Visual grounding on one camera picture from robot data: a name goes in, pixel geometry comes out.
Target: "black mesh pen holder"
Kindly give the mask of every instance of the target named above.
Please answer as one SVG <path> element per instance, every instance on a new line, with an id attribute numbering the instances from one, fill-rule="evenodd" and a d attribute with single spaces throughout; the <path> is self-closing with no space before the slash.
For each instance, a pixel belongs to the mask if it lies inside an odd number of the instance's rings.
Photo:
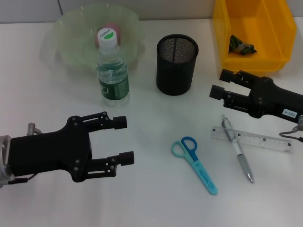
<path id="1" fill-rule="evenodd" d="M 164 94 L 179 96 L 191 86 L 197 43 L 187 35 L 168 35 L 157 45 L 157 87 Z"/>

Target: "yellow storage box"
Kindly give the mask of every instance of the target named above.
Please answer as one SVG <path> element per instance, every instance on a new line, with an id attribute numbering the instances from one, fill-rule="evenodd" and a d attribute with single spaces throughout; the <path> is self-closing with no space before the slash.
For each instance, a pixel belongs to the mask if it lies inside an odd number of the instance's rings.
<path id="1" fill-rule="evenodd" d="M 296 25 L 286 0 L 216 0 L 213 15 L 222 68 L 262 75 L 290 60 Z M 231 35 L 258 51 L 228 53 Z"/>

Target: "plastic bottle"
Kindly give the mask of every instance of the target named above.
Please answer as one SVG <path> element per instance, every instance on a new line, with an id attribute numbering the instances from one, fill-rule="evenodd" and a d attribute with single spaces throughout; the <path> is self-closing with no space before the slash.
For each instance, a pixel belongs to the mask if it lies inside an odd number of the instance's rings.
<path id="1" fill-rule="evenodd" d="M 115 106 L 129 99 L 128 69 L 117 43 L 116 32 L 103 28 L 98 32 L 97 71 L 106 104 Z"/>

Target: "pink object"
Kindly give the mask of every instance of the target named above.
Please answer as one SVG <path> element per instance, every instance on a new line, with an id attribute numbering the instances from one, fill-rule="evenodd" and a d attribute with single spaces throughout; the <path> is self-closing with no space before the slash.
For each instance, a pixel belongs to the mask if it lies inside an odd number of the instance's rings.
<path id="1" fill-rule="evenodd" d="M 100 31 L 102 28 L 111 28 L 111 29 L 114 29 L 114 31 L 117 34 L 118 45 L 120 45 L 120 43 L 121 43 L 120 28 L 119 28 L 119 26 L 117 24 L 112 23 L 112 22 L 108 22 L 108 23 L 104 24 L 101 28 L 99 28 L 98 31 Z M 97 37 L 98 31 L 97 31 L 97 33 L 95 35 L 95 45 L 99 49 L 99 42 L 98 42 L 98 37 Z"/>

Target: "green bottle label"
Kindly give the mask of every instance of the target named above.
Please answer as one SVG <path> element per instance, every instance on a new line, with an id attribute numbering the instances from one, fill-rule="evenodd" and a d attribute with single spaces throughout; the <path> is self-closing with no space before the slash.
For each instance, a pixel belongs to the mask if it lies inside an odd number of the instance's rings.
<path id="1" fill-rule="evenodd" d="M 107 84 L 99 80 L 102 95 L 109 100 L 119 100 L 124 98 L 129 92 L 128 76 L 117 84 Z"/>

